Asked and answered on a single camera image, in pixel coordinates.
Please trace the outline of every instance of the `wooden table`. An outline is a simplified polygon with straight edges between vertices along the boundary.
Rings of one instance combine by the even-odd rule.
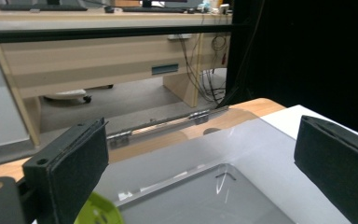
[[[231,24],[231,15],[0,11],[0,31],[57,31]],[[0,66],[24,125],[40,145],[39,96],[162,77],[163,85],[191,107],[203,70],[227,66],[229,34],[193,34],[184,41],[166,35],[0,43]],[[212,43],[219,50],[211,47]],[[191,64],[192,73],[187,65]]]
[[[122,161],[129,157],[202,136],[203,132],[210,127],[219,129],[233,127],[249,119],[249,114],[243,113],[243,111],[249,111],[258,117],[262,117],[282,109],[285,109],[285,107],[264,98],[241,103],[238,105],[232,105],[228,112],[215,119],[211,119],[207,123],[184,128],[178,132],[168,133],[158,138],[145,141],[141,144],[135,144],[133,146],[112,150],[109,152],[110,162]],[[21,166],[27,160],[28,159],[23,159],[0,165],[0,176],[11,176],[16,180],[19,180],[23,177]]]

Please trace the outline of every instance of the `floor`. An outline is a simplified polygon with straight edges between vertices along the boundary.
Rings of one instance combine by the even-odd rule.
[[[224,90],[221,89],[225,86],[226,69],[216,69],[213,74],[204,74],[203,77],[204,85],[201,84],[201,88],[209,90],[208,80],[211,80],[213,88],[218,89],[215,91],[215,98],[219,101],[224,96]],[[151,121],[174,118],[216,106],[213,97],[208,96],[209,91],[199,94],[197,107],[186,105],[162,85],[161,77],[115,84],[112,89],[105,86],[86,91],[92,99],[89,104],[85,104],[82,99],[41,100],[41,148],[72,125],[86,119],[104,117],[108,121],[106,132],[117,133]]]

